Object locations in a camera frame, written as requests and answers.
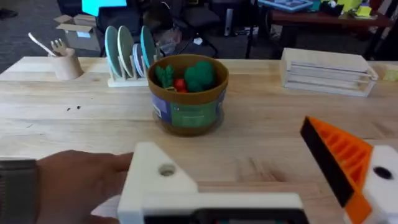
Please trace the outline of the white orange left gripper right finger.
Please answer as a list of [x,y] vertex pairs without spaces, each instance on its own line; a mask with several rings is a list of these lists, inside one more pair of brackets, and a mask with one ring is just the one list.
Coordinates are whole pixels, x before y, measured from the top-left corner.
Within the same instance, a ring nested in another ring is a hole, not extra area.
[[311,116],[305,117],[300,134],[345,223],[397,223],[397,150],[373,146]]

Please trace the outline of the bare white left gripper left finger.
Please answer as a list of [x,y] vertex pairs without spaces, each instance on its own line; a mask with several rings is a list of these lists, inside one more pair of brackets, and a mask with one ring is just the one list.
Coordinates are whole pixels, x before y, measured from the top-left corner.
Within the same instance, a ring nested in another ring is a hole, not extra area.
[[139,142],[119,200],[119,222],[143,223],[145,196],[197,192],[197,183],[156,143]]

